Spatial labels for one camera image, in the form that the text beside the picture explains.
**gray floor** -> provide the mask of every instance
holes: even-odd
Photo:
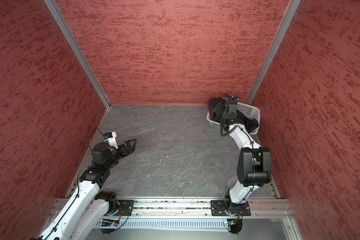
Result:
[[[114,105],[102,131],[136,151],[111,169],[103,191],[123,197],[222,197],[237,180],[239,149],[206,120],[206,106]],[[268,185],[252,198],[274,197]]]
[[[286,240],[288,239],[283,222],[280,219],[244,220],[239,235],[229,232],[204,231],[168,231],[152,229],[122,229],[110,235],[102,236],[99,229],[92,229],[86,240]]]

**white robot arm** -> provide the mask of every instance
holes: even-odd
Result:
[[[78,185],[72,197],[37,240],[84,240],[103,215],[121,215],[116,194],[99,190],[110,174],[109,169],[119,159],[135,151],[136,139],[125,141],[125,145],[117,145],[115,132],[107,132],[103,138],[103,142],[91,149],[92,165],[77,179]],[[83,215],[93,198],[95,200]]]
[[[208,111],[214,121],[220,122],[220,135],[230,135],[240,149],[237,166],[238,181],[225,196],[225,212],[237,215],[249,210],[247,198],[259,187],[271,181],[271,152],[261,147],[247,132],[242,116],[236,110],[238,96],[223,93],[225,101],[213,98],[208,102]]]

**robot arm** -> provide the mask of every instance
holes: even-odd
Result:
[[[118,211],[116,194],[99,190],[110,174],[109,169],[135,151],[136,139],[117,145],[115,137],[115,132],[107,132],[103,137],[105,141],[91,150],[92,165],[82,174],[72,197],[38,240],[83,240],[103,215]],[[93,197],[91,207],[82,216]]]
[[[246,199],[260,186],[271,181],[271,152],[268,148],[261,147],[247,134],[243,124],[232,124],[229,130],[240,149],[237,166],[238,181],[229,191],[233,204],[244,204]]]

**black motor joint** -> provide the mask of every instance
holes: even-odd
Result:
[[[222,93],[223,98],[211,98],[208,100],[208,112],[212,121],[220,123],[220,135],[222,131],[231,132],[229,126],[232,124],[243,124],[245,130],[251,133],[259,127],[259,122],[256,119],[247,118],[242,112],[237,109],[237,104],[240,98],[238,96],[229,96]]]
[[[110,146],[108,142],[100,142],[91,150],[92,165],[85,170],[80,182],[87,180],[97,183],[101,188],[110,175],[110,169],[119,163],[123,157],[135,151],[136,139],[125,141],[116,147]]]

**black mounting plate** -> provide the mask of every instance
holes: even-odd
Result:
[[[212,216],[230,216],[227,214],[227,212],[225,210],[226,210],[226,207],[225,207],[224,200],[212,200],[211,201]],[[246,201],[243,205],[241,205],[241,212],[244,214],[243,216],[251,215],[251,210],[250,210],[248,201]]]
[[[134,200],[118,200],[118,201],[122,209],[121,215],[130,216],[132,214]]]

